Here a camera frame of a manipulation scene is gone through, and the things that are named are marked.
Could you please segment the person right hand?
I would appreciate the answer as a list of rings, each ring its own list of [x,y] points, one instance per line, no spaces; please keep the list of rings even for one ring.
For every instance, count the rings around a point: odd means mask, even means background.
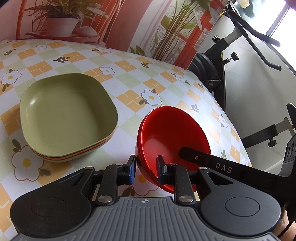
[[[289,224],[287,211],[283,208],[281,212],[280,220],[277,224],[277,227],[274,230],[274,234],[278,236]],[[292,241],[295,237],[295,222],[292,223],[290,228],[284,233],[284,235],[280,238],[281,240],[290,240]]]

